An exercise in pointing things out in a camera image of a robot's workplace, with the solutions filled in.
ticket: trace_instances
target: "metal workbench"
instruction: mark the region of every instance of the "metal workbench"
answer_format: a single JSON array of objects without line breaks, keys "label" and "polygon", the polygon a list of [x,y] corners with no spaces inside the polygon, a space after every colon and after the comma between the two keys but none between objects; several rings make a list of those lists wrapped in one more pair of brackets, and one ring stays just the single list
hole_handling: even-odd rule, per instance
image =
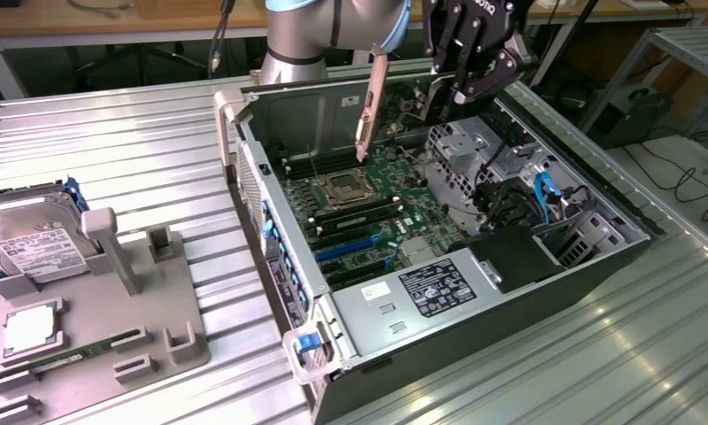
[{"label": "metal workbench", "polygon": [[645,51],[656,47],[671,58],[680,60],[695,71],[708,77],[708,27],[696,28],[655,28],[645,31],[597,100],[581,116],[580,130],[588,132],[596,119],[611,101],[616,89],[629,78]]},{"label": "metal workbench", "polygon": [[[120,214],[122,240],[170,224],[210,345],[208,365],[56,423],[309,422],[220,174],[210,94],[226,84],[250,81],[2,103],[0,189],[70,174]],[[508,91],[668,235],[571,309],[337,423],[708,421],[708,243],[531,92]]]}]

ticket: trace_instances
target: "hard drive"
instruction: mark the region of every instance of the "hard drive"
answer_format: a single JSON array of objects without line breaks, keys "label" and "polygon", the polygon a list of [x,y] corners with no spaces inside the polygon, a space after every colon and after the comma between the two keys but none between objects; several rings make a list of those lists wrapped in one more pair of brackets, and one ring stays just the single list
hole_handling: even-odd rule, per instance
[{"label": "hard drive", "polygon": [[0,275],[25,273],[37,283],[86,271],[101,253],[81,233],[86,202],[76,182],[0,193]]}]

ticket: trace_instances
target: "wooden table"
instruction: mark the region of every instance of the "wooden table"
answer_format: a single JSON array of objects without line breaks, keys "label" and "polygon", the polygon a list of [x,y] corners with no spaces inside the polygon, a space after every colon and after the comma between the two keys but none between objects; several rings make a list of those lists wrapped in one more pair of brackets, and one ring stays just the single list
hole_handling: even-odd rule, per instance
[{"label": "wooden table", "polygon": [[[700,22],[708,13],[708,2],[689,1],[695,9],[693,21]],[[549,60],[559,51],[585,3],[587,0],[580,0],[577,5],[556,10],[551,23],[561,24],[563,29],[553,40],[549,54],[540,63],[540,75],[548,70]],[[98,13],[70,7],[66,0],[24,0],[20,7],[0,9],[0,91],[4,97],[25,97],[20,81],[5,62],[4,50],[209,40],[217,24],[217,16],[142,19],[136,9],[117,13],[120,19],[109,19]],[[535,4],[529,9],[529,25],[548,23],[549,15],[551,10]],[[675,19],[675,10],[636,11],[619,0],[600,0],[588,22],[657,19]],[[421,2],[417,1],[413,1],[412,21],[411,28],[421,27]],[[265,26],[264,0],[237,0],[226,38],[265,36]]]}]

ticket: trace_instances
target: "green circuit board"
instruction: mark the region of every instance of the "green circuit board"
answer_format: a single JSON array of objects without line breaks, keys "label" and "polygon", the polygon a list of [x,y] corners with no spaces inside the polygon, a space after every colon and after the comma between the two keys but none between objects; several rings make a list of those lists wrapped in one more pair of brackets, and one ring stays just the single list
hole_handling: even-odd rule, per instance
[{"label": "green circuit board", "polygon": [[[399,196],[403,208],[395,213],[393,218],[357,226],[355,231],[364,231],[368,236],[377,235],[377,243],[373,247],[318,262],[333,290],[412,266],[409,258],[399,250],[404,241],[421,236],[432,252],[439,256],[447,252],[448,246],[464,237],[453,221],[441,212],[441,205],[428,188],[416,184],[419,174],[415,166],[421,165],[413,164],[401,152],[396,153],[396,147],[373,147],[365,165],[357,167],[359,169],[345,170],[345,173],[365,176],[375,192],[373,194],[369,192],[368,200]],[[330,173],[330,175],[341,175],[341,172]],[[313,225],[308,221],[309,217],[321,210],[345,209],[349,206],[330,207],[324,185],[325,174],[317,175],[316,178],[282,182],[285,195],[310,247],[321,237],[316,235]],[[313,248],[313,253],[317,254],[320,251],[344,246],[351,242],[341,241],[337,245],[325,246],[320,250]],[[349,274],[355,276],[349,278],[345,272],[351,272]]]}]

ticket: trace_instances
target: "motherboard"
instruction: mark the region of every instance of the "motherboard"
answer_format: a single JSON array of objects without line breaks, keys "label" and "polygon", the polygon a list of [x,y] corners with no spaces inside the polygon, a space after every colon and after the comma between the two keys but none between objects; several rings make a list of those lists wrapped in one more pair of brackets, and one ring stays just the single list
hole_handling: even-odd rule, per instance
[{"label": "motherboard", "polygon": [[364,165],[326,174],[329,161],[305,161],[313,175],[282,189],[333,290],[443,255],[465,236],[401,147],[373,147]]}]

